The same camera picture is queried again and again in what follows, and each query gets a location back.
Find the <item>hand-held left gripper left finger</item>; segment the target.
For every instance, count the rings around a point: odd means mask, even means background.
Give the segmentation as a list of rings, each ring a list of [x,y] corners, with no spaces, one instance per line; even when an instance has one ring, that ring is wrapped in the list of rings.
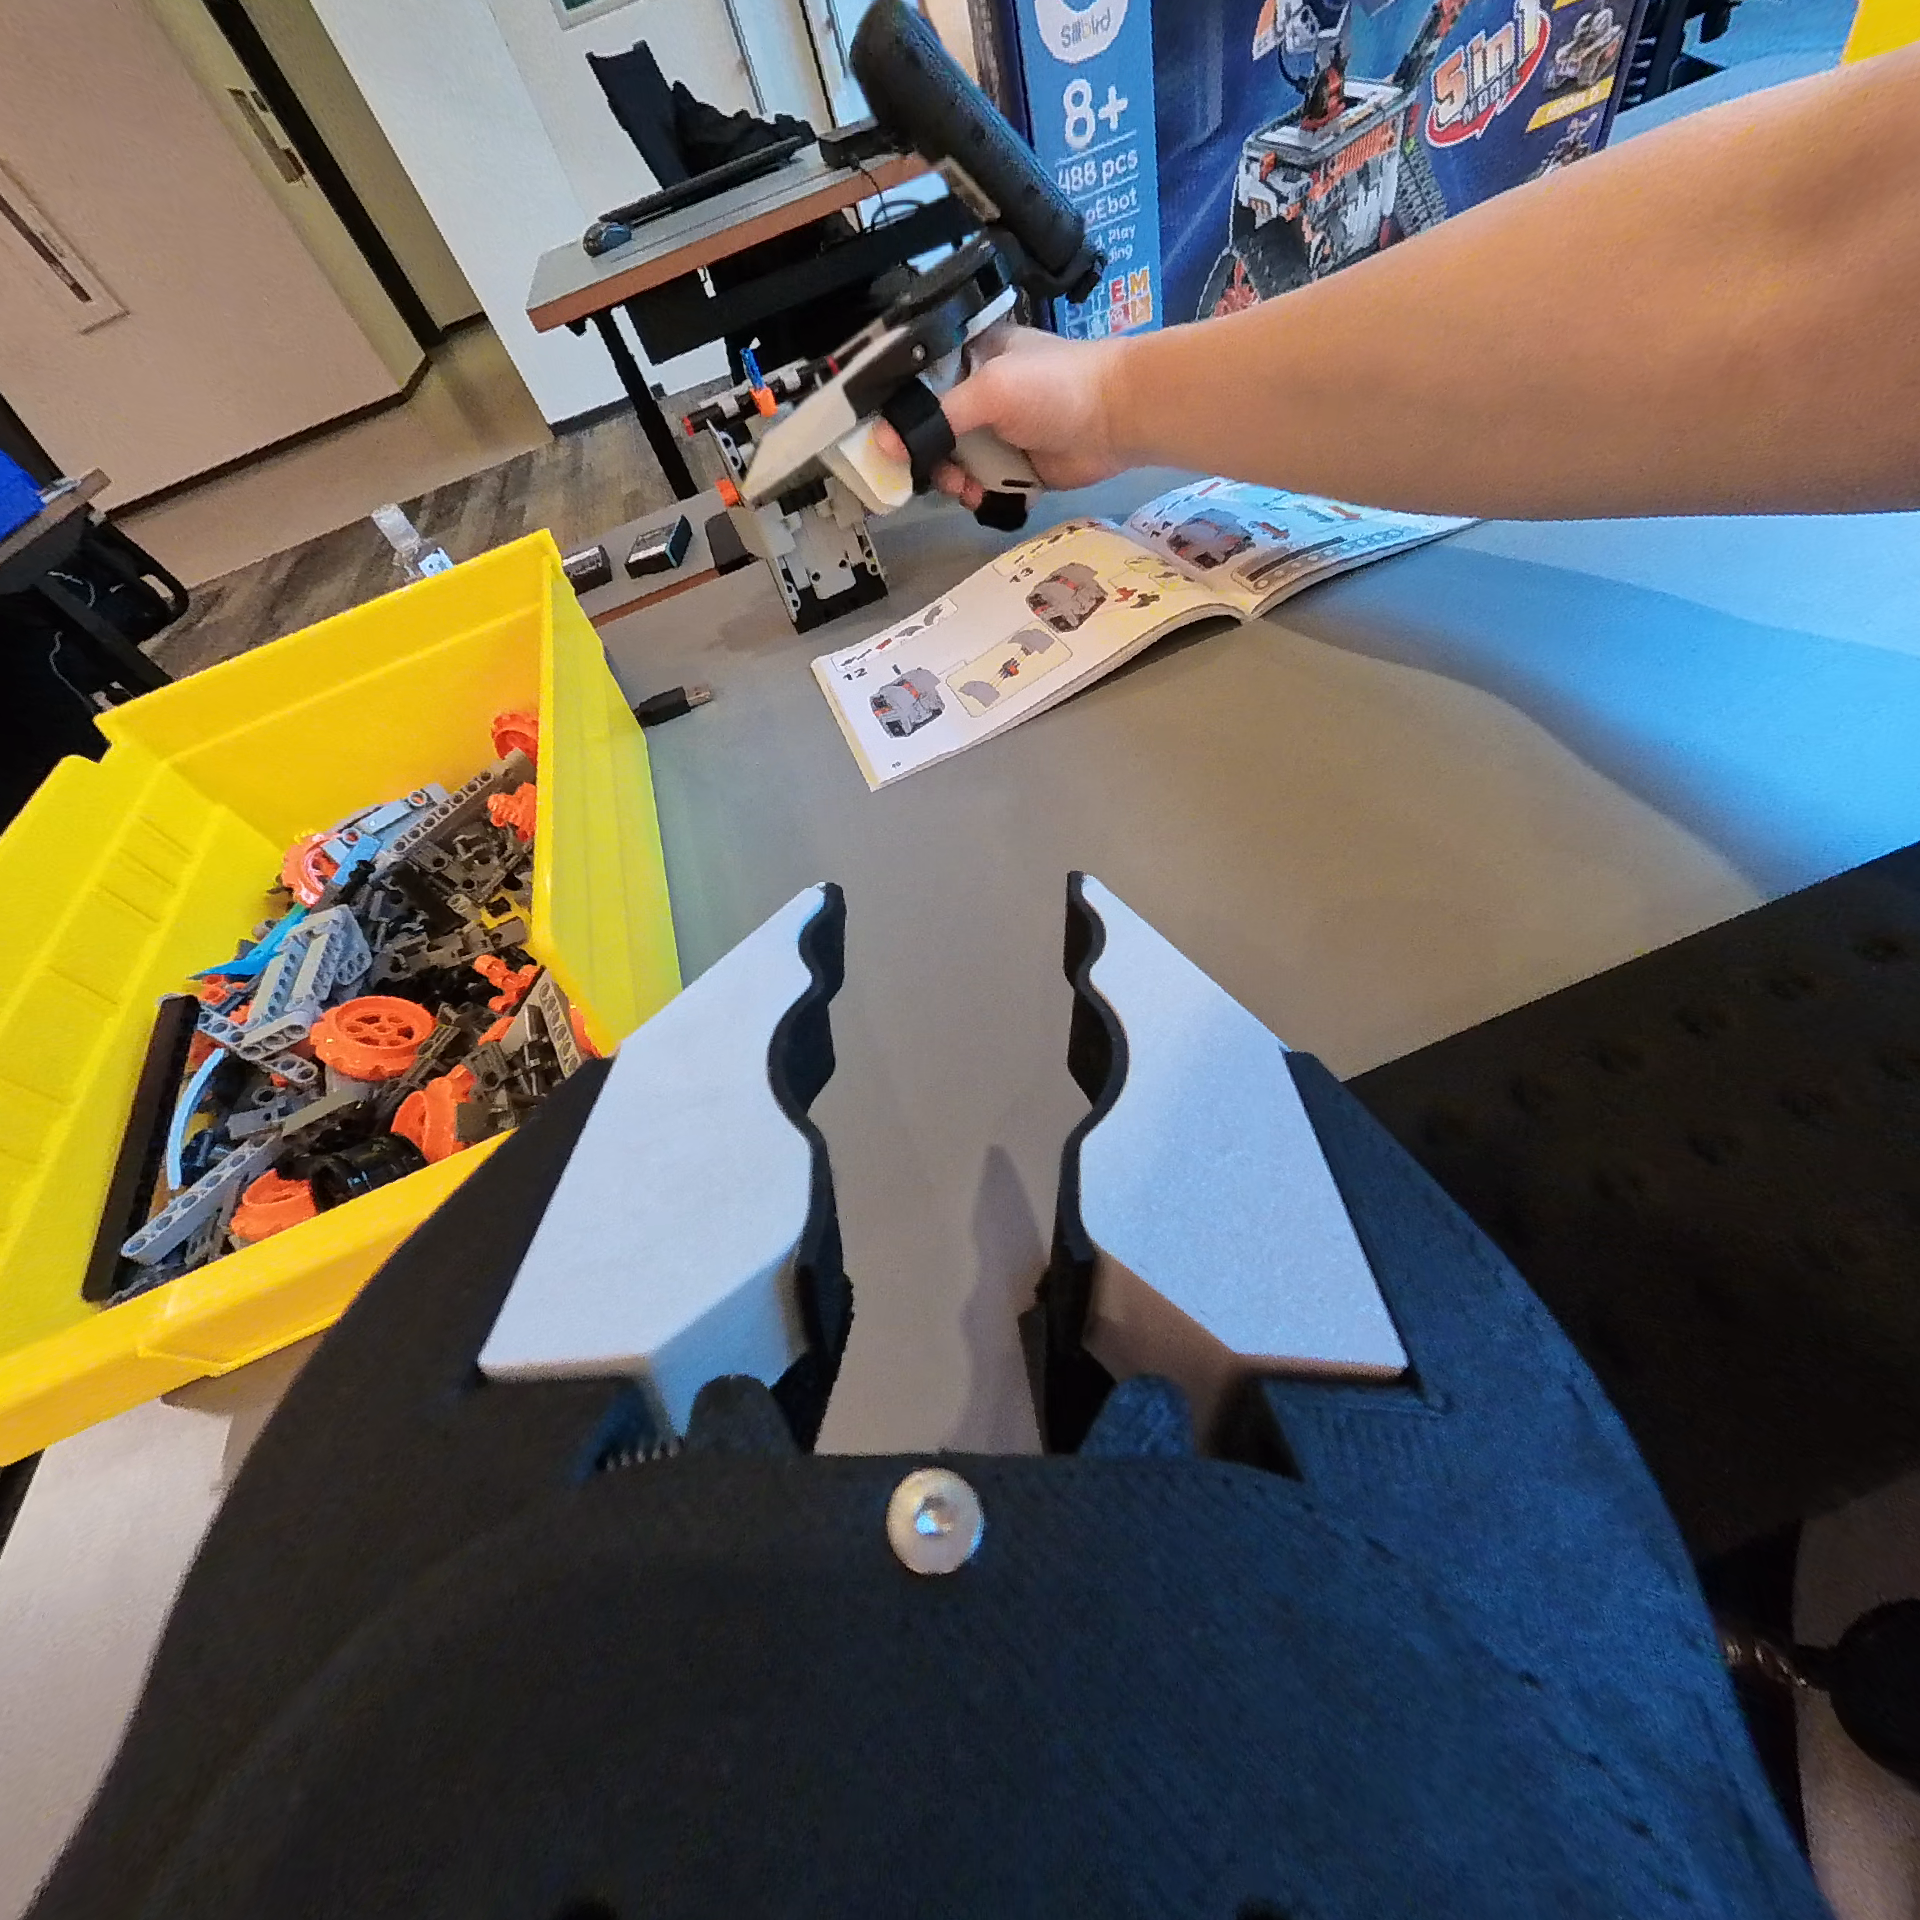
[[[811,1451],[854,1295],[810,1106],[832,1080],[849,904],[815,882],[621,1042],[478,1356],[489,1380],[625,1376],[683,1435],[718,1378]]]

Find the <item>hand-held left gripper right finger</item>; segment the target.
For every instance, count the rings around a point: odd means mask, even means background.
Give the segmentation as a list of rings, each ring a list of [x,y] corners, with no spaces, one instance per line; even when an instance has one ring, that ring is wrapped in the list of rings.
[[[1174,1380],[1210,1443],[1258,1378],[1400,1386],[1408,1353],[1312,1128],[1294,1051],[1102,880],[1072,871],[1065,1145],[1031,1309],[1047,1451],[1120,1380]]]

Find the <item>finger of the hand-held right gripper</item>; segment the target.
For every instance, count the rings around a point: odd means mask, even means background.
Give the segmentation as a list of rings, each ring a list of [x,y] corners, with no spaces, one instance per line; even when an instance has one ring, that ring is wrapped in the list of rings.
[[[760,508],[823,474],[840,481],[864,513],[897,513],[902,453],[883,449],[877,434],[878,419],[859,417],[849,396],[849,373],[834,375],[768,425],[738,489]]]
[[[830,355],[783,368],[779,399],[843,394],[849,401],[890,401],[910,378],[929,378],[951,360],[962,340],[965,332],[943,320],[913,328],[877,323]]]

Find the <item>partly built toy robot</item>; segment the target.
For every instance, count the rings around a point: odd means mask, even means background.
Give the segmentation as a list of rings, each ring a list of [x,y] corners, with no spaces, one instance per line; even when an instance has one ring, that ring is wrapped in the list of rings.
[[[811,633],[890,589],[869,536],[869,509],[823,456],[789,474],[768,498],[749,498],[746,485],[766,432],[838,367],[823,355],[776,368],[773,357],[757,357],[755,348],[729,351],[729,363],[738,383],[683,415],[686,432],[706,440],[718,463],[711,492],[722,509],[706,522],[711,555],[718,570],[761,561],[795,632]]]

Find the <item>white instruction booklet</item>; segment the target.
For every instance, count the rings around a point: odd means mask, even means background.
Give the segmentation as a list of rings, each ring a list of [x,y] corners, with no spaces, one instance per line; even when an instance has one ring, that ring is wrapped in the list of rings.
[[[1199,623],[1251,623],[1473,519],[1201,479],[1127,519],[1065,519],[891,629],[811,663],[871,791],[1107,679]]]

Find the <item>pile of toy building bricks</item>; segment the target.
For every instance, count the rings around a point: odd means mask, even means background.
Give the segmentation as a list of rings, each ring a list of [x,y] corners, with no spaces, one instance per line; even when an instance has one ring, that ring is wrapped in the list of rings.
[[[591,1058],[535,960],[538,746],[293,843],[287,909],[160,1000],[83,1277],[120,1306],[505,1137]]]

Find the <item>yellow plastic bin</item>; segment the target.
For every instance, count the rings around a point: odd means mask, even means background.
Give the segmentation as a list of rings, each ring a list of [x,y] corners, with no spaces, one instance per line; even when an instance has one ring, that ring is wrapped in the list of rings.
[[[597,1048],[682,991],[646,732],[550,536],[120,712],[6,833],[3,1459],[329,1328],[482,1143],[121,1306],[83,1297],[160,997],[226,957],[301,836],[489,759],[538,712],[533,955]]]

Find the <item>person's right forearm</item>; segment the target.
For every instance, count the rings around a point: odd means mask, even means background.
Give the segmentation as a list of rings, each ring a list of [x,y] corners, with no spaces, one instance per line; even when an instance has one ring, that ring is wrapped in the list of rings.
[[[1917,107],[1907,47],[1138,338],[1117,451],[1486,519],[1910,513]]]

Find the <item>brown-edged office desk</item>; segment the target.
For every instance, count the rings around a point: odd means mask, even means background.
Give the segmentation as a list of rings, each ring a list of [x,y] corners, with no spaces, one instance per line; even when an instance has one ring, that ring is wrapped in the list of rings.
[[[583,242],[543,253],[527,317],[541,333],[600,333],[666,483],[678,498],[696,498],[683,432],[666,419],[635,351],[663,363],[722,343],[794,306],[850,287],[867,290],[909,258],[978,228],[960,199],[910,199],[905,188],[921,179],[944,185],[914,153],[890,152],[843,168],[821,145],[810,146],[761,181],[635,227],[631,242],[606,257],[589,257]],[[755,258],[757,250],[807,235],[864,201],[888,201],[897,215],[823,257],[773,267]]]

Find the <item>grey desk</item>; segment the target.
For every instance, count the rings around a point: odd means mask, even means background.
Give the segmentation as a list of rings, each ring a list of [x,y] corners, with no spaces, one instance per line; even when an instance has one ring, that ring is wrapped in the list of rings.
[[[819,1440],[482,1373],[591,1060],[307,1357],[33,1916],[1822,1916],[1632,1432],[1349,1082],[1911,843],[1840,617],[1914,525],[1479,516],[883,791],[807,663],[877,627],[613,637],[689,985],[846,895]],[[1403,1384],[1042,1447],[1071,874],[1294,1051]]]

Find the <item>person's right hand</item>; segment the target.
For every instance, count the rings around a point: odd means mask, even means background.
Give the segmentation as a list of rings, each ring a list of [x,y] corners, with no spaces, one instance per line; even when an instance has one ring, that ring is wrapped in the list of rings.
[[[1017,449],[1045,489],[1078,492],[1155,464],[1138,440],[1133,340],[1072,343],[1001,325],[981,336],[973,373],[943,396],[950,429]]]

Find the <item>blue toy robot box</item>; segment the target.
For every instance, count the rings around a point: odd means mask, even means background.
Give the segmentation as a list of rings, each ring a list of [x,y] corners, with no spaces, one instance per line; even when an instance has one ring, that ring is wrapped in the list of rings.
[[[1643,4],[1013,4],[1025,124],[1107,257],[1065,338],[1227,316],[1603,148]]]

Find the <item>black keyboard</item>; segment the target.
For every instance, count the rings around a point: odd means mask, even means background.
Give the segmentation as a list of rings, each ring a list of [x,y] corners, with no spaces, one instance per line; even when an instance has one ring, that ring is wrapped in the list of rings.
[[[615,227],[635,228],[663,219],[670,213],[679,213],[683,209],[693,209],[697,203],[718,199],[736,185],[749,185],[776,175],[777,169],[786,168],[794,159],[805,153],[805,148],[816,145],[819,137],[815,132],[783,137],[770,146],[731,159],[682,183],[666,185],[646,199],[623,203],[600,215],[593,221],[591,234],[611,231]]]

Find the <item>black bag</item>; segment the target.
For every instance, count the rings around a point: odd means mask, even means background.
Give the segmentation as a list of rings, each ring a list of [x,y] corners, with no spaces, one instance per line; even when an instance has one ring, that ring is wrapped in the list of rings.
[[[761,120],[704,104],[683,82],[663,75],[648,42],[586,60],[615,121],[661,188],[682,185],[785,139],[819,139],[811,124],[786,113]]]

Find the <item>black dimpled pad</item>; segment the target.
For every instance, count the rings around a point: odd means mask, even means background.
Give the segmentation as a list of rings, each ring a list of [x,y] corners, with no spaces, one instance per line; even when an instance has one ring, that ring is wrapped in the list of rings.
[[[1917,1468],[1918,849],[1361,1072],[1699,1559]]]

